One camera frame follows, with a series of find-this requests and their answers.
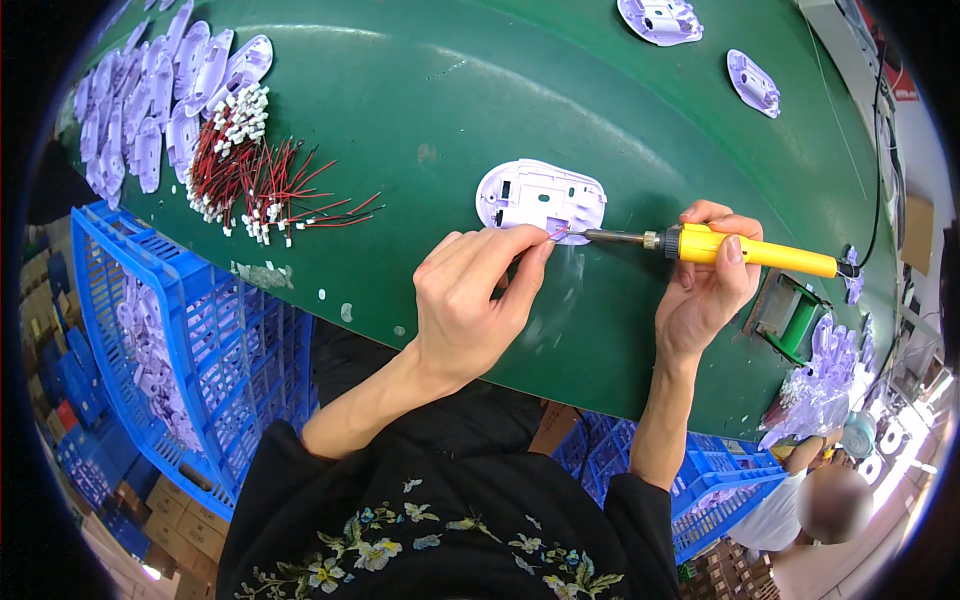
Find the black shirt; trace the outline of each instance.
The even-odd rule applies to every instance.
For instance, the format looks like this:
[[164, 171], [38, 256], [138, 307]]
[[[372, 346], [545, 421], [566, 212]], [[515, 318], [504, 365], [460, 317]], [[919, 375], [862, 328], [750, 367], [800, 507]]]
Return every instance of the black shirt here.
[[328, 595], [678, 598], [670, 496], [616, 475], [601, 511], [534, 453], [460, 458], [391, 440], [326, 461], [276, 421], [237, 503], [217, 596]]

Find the blue plastic crate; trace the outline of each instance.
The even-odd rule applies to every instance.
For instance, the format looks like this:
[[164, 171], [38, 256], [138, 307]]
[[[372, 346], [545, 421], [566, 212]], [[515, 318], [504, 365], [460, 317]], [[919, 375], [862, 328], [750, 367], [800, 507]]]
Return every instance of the blue plastic crate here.
[[[578, 477], [587, 447], [587, 471], [581, 485], [603, 506], [611, 477], [626, 472], [630, 445], [636, 432], [631, 420], [584, 413], [553, 453]], [[786, 472], [777, 459], [756, 443], [687, 432], [684, 463], [670, 490], [674, 554], [683, 563], [719, 540], [780, 484]], [[715, 506], [696, 510], [708, 495], [724, 490], [730, 497]]]
[[[140, 452], [230, 520], [266, 425], [284, 417], [303, 423], [316, 406], [309, 385], [312, 317], [125, 210], [100, 202], [71, 214], [81, 309], [110, 404]], [[156, 293], [173, 376], [202, 452], [171, 435], [133, 383], [137, 363], [115, 312], [125, 270]], [[203, 315], [206, 308], [212, 310]]]

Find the pile of wires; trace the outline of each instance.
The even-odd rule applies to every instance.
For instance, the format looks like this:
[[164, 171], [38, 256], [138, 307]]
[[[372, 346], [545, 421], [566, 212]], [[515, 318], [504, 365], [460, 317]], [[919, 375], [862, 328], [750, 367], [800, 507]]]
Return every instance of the pile of wires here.
[[376, 199], [377, 192], [362, 204], [341, 214], [329, 214], [330, 208], [350, 202], [347, 198], [319, 208], [301, 203], [331, 192], [318, 192], [306, 184], [337, 161], [307, 175], [317, 147], [306, 156], [299, 170], [294, 171], [303, 140], [284, 138], [278, 146], [262, 143], [269, 116], [269, 87], [253, 84], [218, 104], [213, 118], [204, 124], [197, 140], [197, 151], [186, 174], [187, 200], [207, 223], [223, 224], [230, 237], [237, 227], [233, 205], [245, 199], [246, 210], [240, 220], [247, 234], [264, 246], [270, 246], [271, 227], [281, 231], [285, 246], [293, 246], [292, 231], [306, 228], [332, 228], [367, 221], [384, 205], [360, 212]]

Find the embroidered flower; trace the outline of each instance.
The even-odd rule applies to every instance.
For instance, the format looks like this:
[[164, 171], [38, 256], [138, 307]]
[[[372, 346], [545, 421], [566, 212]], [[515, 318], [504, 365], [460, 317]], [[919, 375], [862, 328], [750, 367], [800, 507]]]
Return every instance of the embroidered flower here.
[[368, 571], [378, 571], [387, 565], [387, 562], [403, 550], [403, 545], [383, 538], [377, 543], [361, 541], [357, 545], [360, 558], [353, 564], [354, 568], [365, 568]]
[[307, 567], [307, 570], [313, 573], [308, 580], [310, 587], [320, 588], [325, 593], [331, 593], [336, 589], [336, 580], [346, 574], [342, 568], [337, 566], [337, 559], [334, 557], [326, 559], [322, 564], [313, 563]]
[[404, 502], [403, 509], [407, 512], [407, 516], [410, 517], [415, 523], [419, 523], [424, 519], [430, 519], [432, 521], [439, 521], [440, 518], [433, 513], [426, 513], [425, 511], [430, 508], [429, 504], [421, 504], [417, 506], [411, 502]]
[[535, 569], [535, 568], [542, 568], [541, 566], [537, 566], [537, 565], [535, 565], [535, 564], [529, 564], [529, 563], [527, 563], [526, 561], [524, 561], [523, 559], [521, 559], [521, 558], [520, 558], [519, 556], [517, 556], [516, 554], [514, 554], [514, 563], [516, 563], [516, 566], [519, 566], [520, 568], [522, 568], [522, 569], [525, 570], [526, 572], [530, 573], [531, 575], [535, 575], [535, 574], [536, 574], [536, 573], [534, 573], [534, 569]]
[[577, 592], [580, 591], [576, 584], [568, 584], [556, 575], [544, 575], [543, 582], [560, 600], [576, 600]]
[[536, 550], [540, 550], [540, 547], [543, 545], [543, 541], [540, 538], [527, 538], [523, 534], [516, 534], [516, 536], [520, 538], [520, 541], [511, 540], [507, 542], [507, 545], [516, 546], [527, 554], [533, 554]]
[[443, 534], [430, 534], [414, 540], [414, 550], [423, 550], [432, 546], [440, 545], [440, 536]]

